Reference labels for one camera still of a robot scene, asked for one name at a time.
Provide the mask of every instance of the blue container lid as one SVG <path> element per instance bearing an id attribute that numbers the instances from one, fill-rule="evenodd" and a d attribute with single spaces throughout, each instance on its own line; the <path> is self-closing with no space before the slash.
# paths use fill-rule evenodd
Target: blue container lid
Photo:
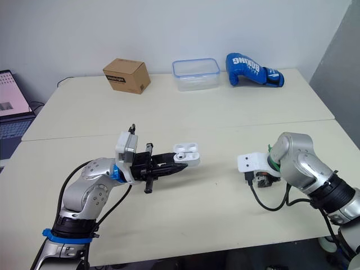
<path id="1" fill-rule="evenodd" d="M 179 60 L 173 62 L 173 74 L 176 78 L 218 75 L 220 69 L 213 58 Z"/>

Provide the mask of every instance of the laptop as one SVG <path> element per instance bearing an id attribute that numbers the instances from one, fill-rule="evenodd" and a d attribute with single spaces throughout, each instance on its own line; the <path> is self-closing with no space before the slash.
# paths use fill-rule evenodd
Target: laptop
<path id="1" fill-rule="evenodd" d="M 11 157 L 35 117 L 10 70 L 0 71 L 0 160 Z"/>

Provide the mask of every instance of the floor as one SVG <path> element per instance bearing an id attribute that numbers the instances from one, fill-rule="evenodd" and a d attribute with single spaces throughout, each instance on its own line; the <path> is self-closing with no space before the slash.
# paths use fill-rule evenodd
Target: floor
<path id="1" fill-rule="evenodd" d="M 91 269 L 266 270 L 267 266 L 283 266 L 284 268 L 279 268 L 280 270 L 347 269 L 347 265 L 341 262 L 341 255 L 326 253 L 316 238 Z"/>

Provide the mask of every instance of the white wall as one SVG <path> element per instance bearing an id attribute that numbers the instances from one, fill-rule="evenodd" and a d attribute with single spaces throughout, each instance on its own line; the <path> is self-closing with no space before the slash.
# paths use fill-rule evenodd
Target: white wall
<path id="1" fill-rule="evenodd" d="M 0 0 L 0 69 L 46 101 L 67 76 L 100 75 L 116 57 L 149 72 L 230 52 L 299 68 L 310 80 L 350 0 Z"/>

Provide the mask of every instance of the laptop keyboard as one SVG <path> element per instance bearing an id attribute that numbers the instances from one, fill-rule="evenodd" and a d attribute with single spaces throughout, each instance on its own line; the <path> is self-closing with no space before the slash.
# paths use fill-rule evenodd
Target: laptop keyboard
<path id="1" fill-rule="evenodd" d="M 32 121 L 22 121 L 0 125 L 0 140 L 22 137 Z"/>

